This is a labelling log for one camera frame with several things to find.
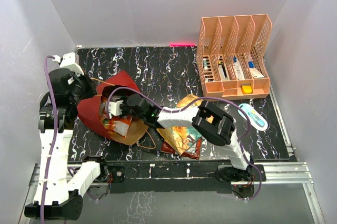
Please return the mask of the gold snack bag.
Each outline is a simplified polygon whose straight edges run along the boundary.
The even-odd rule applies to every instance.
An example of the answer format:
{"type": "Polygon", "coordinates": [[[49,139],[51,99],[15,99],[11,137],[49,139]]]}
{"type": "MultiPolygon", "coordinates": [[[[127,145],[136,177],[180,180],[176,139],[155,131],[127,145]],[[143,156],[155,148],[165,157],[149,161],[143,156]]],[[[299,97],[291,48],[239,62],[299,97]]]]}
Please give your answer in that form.
{"type": "Polygon", "coordinates": [[[202,135],[194,127],[171,127],[157,132],[179,154],[187,151],[202,135]]]}

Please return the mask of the red paper bag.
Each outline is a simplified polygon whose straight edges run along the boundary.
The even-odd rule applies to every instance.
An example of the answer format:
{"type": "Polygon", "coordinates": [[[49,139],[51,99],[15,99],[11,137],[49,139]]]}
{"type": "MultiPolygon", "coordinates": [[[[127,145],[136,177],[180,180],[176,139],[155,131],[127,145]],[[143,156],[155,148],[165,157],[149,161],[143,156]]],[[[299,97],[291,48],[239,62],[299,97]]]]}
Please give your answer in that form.
{"type": "Polygon", "coordinates": [[[138,91],[138,87],[126,71],[101,82],[97,94],[82,100],[77,106],[78,117],[85,126],[100,136],[124,145],[136,144],[147,132],[148,126],[120,108],[123,101],[133,94],[127,87],[138,91]]]}

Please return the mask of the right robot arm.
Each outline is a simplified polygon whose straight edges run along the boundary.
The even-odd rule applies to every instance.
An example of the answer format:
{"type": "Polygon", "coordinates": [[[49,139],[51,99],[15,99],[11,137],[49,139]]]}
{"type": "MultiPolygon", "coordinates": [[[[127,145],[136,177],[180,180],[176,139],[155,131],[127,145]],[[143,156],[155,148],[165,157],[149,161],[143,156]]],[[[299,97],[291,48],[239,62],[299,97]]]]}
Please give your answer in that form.
{"type": "Polygon", "coordinates": [[[247,180],[254,173],[250,154],[235,132],[233,117],[210,101],[204,100],[192,108],[170,109],[152,105],[140,94],[132,94],[123,98],[119,107],[122,115],[134,116],[154,129],[194,128],[208,142],[224,147],[239,179],[247,180]]]}

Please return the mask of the red Doritos bag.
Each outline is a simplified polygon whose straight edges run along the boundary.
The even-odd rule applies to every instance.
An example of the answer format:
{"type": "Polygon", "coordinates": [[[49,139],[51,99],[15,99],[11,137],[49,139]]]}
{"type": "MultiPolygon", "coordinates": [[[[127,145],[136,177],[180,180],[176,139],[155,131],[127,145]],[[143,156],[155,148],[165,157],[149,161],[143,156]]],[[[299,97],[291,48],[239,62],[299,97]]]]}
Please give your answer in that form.
{"type": "Polygon", "coordinates": [[[175,154],[175,155],[179,155],[182,157],[199,160],[201,144],[202,144],[202,138],[199,138],[187,151],[185,151],[182,154],[179,154],[167,142],[164,142],[161,148],[161,152],[166,153],[166,154],[175,154]]]}

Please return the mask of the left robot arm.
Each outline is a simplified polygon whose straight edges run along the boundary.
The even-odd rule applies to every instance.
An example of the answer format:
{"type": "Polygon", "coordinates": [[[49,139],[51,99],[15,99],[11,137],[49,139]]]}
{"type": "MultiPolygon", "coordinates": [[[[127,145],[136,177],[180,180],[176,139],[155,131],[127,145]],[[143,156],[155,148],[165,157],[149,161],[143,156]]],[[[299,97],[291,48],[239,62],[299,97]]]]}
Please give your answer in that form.
{"type": "Polygon", "coordinates": [[[109,169],[101,157],[87,157],[68,178],[68,149],[73,135],[77,105],[96,95],[95,84],[86,74],[66,68],[49,73],[48,92],[40,102],[39,137],[41,163],[37,191],[24,215],[32,219],[77,220],[83,197],[94,180],[104,181],[109,169]]]}

